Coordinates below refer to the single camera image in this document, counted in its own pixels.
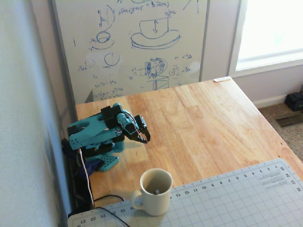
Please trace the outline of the black teal gripper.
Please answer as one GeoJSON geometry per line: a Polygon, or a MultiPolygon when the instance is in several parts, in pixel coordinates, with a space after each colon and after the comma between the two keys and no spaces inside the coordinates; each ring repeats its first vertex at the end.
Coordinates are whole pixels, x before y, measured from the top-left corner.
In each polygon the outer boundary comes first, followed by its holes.
{"type": "Polygon", "coordinates": [[[118,122],[118,126],[116,127],[117,133],[127,134],[129,140],[143,144],[147,144],[150,141],[151,135],[141,116],[137,115],[133,117],[130,113],[119,113],[116,116],[116,120],[118,122]]]}

